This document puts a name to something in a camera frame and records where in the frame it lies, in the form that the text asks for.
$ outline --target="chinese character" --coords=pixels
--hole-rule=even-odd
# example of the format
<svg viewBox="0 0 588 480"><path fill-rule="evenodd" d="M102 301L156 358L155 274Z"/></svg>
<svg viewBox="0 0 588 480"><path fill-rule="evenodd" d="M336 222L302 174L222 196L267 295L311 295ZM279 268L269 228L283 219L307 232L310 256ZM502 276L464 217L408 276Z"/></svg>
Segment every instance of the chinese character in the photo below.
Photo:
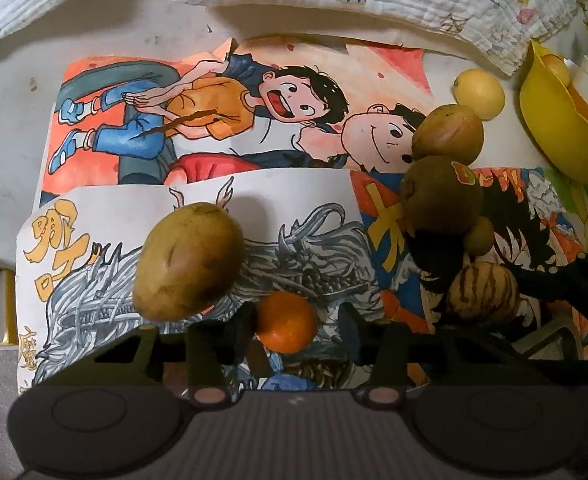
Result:
<svg viewBox="0 0 588 480"><path fill-rule="evenodd" d="M32 222L34 239L38 240L36 247L29 252L24 252L26 259L31 263L42 262L43 258L52 247L56 249L52 270L62 267L62 270L52 276L46 272L35 281L36 292L41 301L47 301L54 291L54 284L67 276L72 270L74 262L85 254L89 245L89 234L81 235L73 244L70 244L74 222L78 211L73 202L65 199L57 200L54 207L48 209L45 215L39 216Z"/></svg>
<svg viewBox="0 0 588 480"><path fill-rule="evenodd" d="M372 199L376 212L378 212L378 218L368 227L368 236L372 240L374 248L378 250L383 236L389 232L389 253L382 267L387 272L391 272L396 263L397 255L402 254L405 248L405 239L398 224L398 221L403 218L403 209L401 208L400 202L390 207L385 207L376 184L368 184L365 189Z"/></svg>
<svg viewBox="0 0 588 480"><path fill-rule="evenodd" d="M21 368L27 368L33 372L36 370L36 332L25 326L25 334L18 335L18 353L25 361Z"/></svg>

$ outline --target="cartoon boy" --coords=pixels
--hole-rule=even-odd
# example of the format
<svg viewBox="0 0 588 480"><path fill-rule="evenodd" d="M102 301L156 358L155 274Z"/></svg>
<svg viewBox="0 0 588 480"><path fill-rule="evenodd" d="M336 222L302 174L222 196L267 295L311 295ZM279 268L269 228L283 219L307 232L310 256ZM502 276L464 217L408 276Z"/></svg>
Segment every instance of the cartoon boy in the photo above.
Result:
<svg viewBox="0 0 588 480"><path fill-rule="evenodd" d="M402 104L393 109L375 104L363 114L348 117L340 135L303 128L299 144L320 160L333 160L346 153L345 168L405 173L412 163L412 136L424 118L418 110Z"/></svg>
<svg viewBox="0 0 588 480"><path fill-rule="evenodd" d="M181 134L187 139L223 140L251 128L255 116L332 131L329 125L342 121L348 107L333 79L307 66L275 69L254 61L251 54L228 54L223 61L200 61L167 87L139 79L87 103L66 100L58 121L78 124L123 101L136 108L129 121L71 130L52 155L48 172L58 170L81 147L152 159L163 149L166 137Z"/></svg>

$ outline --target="blue sneaker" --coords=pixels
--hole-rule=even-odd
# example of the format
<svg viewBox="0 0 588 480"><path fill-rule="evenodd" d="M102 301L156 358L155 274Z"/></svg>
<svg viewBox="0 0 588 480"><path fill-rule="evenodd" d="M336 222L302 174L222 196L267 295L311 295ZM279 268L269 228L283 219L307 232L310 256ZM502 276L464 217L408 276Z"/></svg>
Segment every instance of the blue sneaker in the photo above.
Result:
<svg viewBox="0 0 588 480"><path fill-rule="evenodd" d="M58 111L58 123L67 126L78 124L84 118L84 111L84 103L75 103L72 99L65 99Z"/></svg>
<svg viewBox="0 0 588 480"><path fill-rule="evenodd" d="M76 153L76 139L74 138L75 135L80 132L81 130L75 129L71 130L63 139L63 142L58 147L58 150L54 152L52 158L50 158L50 163L48 164L48 173L54 174L58 168L60 168L65 161L68 160L69 157Z"/></svg>
<svg viewBox="0 0 588 480"><path fill-rule="evenodd" d="M286 391L286 392L306 392L313 390L315 384L308 379L301 379L295 375L274 374L267 379L261 390Z"/></svg>

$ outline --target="paper sheet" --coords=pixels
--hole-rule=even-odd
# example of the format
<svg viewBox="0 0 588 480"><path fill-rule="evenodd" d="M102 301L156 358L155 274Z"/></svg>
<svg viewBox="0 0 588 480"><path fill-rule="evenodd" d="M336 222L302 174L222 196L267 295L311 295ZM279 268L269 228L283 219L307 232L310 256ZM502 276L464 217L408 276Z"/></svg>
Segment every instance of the paper sheet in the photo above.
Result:
<svg viewBox="0 0 588 480"><path fill-rule="evenodd" d="M550 269L588 252L588 186L553 170L474 170L483 214L495 230L481 258ZM267 352L275 379L253 377L247 363L226 374L234 388L353 387L368 370L349 362L336 315L352 302L367 319L403 321L429 333L453 277L469 263L456 244L434 248L401 231L400 174L280 168L181 186L81 187L34 213L17 238L21 391L142 322L132 306L136 261L147 234L182 203L216 202L244 229L248 259L232 291L211 310L162 324L180 332L201 319L229 319L245 300L274 290L308 298L320 328L299 354ZM519 298L513 322L497 334L517 342L550 319L545 305ZM572 312L577 352L588 358L588 321ZM542 357L562 358L560 346ZM426 376L413 365L410 378Z"/></svg>
<svg viewBox="0 0 588 480"><path fill-rule="evenodd" d="M56 100L35 208L77 186L176 184L261 168L402 173L412 133L434 108L422 55L337 38L265 38L232 54L226 43L178 62L80 60L69 66ZM169 114L186 114L193 86L198 96L212 90L202 88L212 76L244 85L254 112L238 95L231 102L210 91L210 123L249 123L222 133L191 120L154 132L167 127ZM162 96L142 104L140 96L154 92ZM134 100L125 102L128 95ZM203 112L196 108L190 112Z"/></svg>

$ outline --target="red shorts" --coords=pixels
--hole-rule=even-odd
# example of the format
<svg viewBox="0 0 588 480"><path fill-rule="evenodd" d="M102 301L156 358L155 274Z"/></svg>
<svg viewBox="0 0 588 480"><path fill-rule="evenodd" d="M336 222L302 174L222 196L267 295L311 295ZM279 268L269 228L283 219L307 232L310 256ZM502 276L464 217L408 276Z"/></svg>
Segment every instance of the red shorts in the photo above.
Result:
<svg viewBox="0 0 588 480"><path fill-rule="evenodd" d="M183 155L170 166L164 184L175 185L199 182L217 176L225 176L244 171L259 170L260 167L245 162L236 155L226 153L190 153Z"/></svg>

